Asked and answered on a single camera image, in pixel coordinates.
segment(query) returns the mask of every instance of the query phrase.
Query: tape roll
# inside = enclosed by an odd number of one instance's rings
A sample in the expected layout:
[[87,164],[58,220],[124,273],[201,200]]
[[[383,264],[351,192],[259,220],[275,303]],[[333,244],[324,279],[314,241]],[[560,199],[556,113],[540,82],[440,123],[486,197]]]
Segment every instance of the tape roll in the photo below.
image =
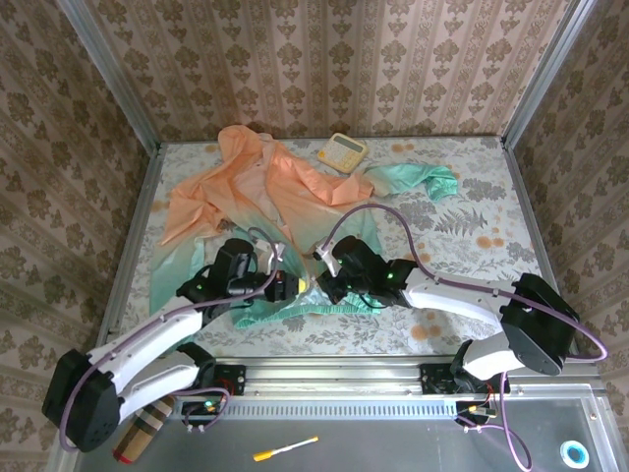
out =
[[590,463],[588,450],[578,441],[566,441],[559,452],[563,462],[571,469],[585,469]]

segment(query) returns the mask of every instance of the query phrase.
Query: green fabric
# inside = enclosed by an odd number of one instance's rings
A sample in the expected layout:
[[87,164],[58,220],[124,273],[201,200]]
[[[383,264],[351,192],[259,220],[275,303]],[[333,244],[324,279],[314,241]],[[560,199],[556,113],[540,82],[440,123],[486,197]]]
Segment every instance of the green fabric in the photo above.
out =
[[[448,195],[456,195],[457,180],[447,167],[427,164],[392,164],[372,167],[366,170],[364,178],[373,183],[374,194],[378,197],[397,195],[417,187],[426,182],[429,197],[437,201]],[[286,251],[280,268],[298,275],[304,280],[310,276],[316,278],[323,271],[325,265],[314,260],[308,260],[308,267],[304,259],[268,219],[262,215],[254,216],[247,221],[250,226],[257,226],[266,231],[275,241],[286,244]],[[314,228],[311,235],[316,240],[327,236],[320,232],[320,228]],[[340,240],[348,235],[360,234],[374,252],[380,254],[382,248],[377,238],[377,228],[370,211],[361,211],[348,218],[339,228],[334,239]],[[246,231],[237,229],[234,237],[250,240]],[[203,260],[202,239],[189,237],[181,241],[177,248],[167,255],[153,260],[150,283],[150,312],[159,310],[172,296],[175,290],[186,280],[192,277],[205,264]],[[246,328],[258,323],[274,322],[304,314],[336,315],[336,314],[368,314],[376,315],[380,309],[374,309],[366,305],[356,294],[349,294],[337,305],[332,305],[327,296],[311,281],[309,290],[301,294],[297,300],[270,303],[256,300],[245,309],[236,309],[230,312],[236,328]]]
[[458,182],[450,169],[441,165],[391,164],[371,167],[365,179],[372,182],[377,197],[397,195],[426,182],[429,198],[435,202],[448,195],[456,195]]

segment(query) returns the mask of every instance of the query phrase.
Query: orange stain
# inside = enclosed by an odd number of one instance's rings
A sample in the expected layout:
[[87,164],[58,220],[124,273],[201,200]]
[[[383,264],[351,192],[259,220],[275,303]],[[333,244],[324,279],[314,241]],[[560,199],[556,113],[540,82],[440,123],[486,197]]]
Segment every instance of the orange stain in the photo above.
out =
[[162,200],[156,200],[153,202],[153,205],[150,206],[151,213],[157,213],[158,211],[162,211],[163,209],[168,209],[170,204],[168,202],[163,202]]
[[441,327],[437,326],[436,324],[433,324],[431,327],[429,327],[429,334],[430,334],[430,337],[441,336]]
[[491,240],[487,236],[479,236],[476,240],[476,244],[479,248],[489,249],[491,247]]
[[419,324],[415,324],[411,328],[411,337],[416,341],[423,341],[429,337],[429,332],[425,327],[420,326]]

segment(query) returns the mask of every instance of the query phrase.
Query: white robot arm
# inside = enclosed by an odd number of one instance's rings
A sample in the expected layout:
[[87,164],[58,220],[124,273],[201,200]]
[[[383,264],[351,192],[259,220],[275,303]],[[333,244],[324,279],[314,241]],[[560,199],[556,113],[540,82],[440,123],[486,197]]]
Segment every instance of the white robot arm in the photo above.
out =
[[[192,342],[178,344],[228,311],[236,299],[242,304],[253,298],[275,302],[296,297],[304,282],[270,269],[283,249],[275,244],[270,256],[269,243],[260,257],[263,271],[250,272],[254,246],[242,239],[228,240],[214,264],[185,282],[151,318],[86,354],[73,349],[63,355],[44,399],[44,415],[87,452],[154,400],[191,386],[213,386],[212,356]],[[173,346],[176,350],[164,355]]]
[[[547,375],[563,368],[574,327],[509,296],[534,300],[578,321],[574,310],[536,275],[525,273],[517,282],[439,272],[429,276],[412,261],[386,262],[354,236],[321,244],[314,256],[327,266],[317,282],[332,303],[355,292],[382,306],[443,310],[501,328],[459,349],[451,371],[462,391],[476,391],[494,376],[522,367]],[[483,291],[466,288],[478,286]]]

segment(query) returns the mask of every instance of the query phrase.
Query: peach garment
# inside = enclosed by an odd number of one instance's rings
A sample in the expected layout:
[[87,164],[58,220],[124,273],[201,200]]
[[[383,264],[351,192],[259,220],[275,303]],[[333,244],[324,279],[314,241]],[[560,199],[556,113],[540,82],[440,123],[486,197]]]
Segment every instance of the peach garment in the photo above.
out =
[[263,214],[303,253],[373,191],[360,174],[318,172],[270,135],[245,126],[223,129],[218,143],[224,163],[172,191],[162,245],[189,235],[215,236],[223,219],[247,228]]

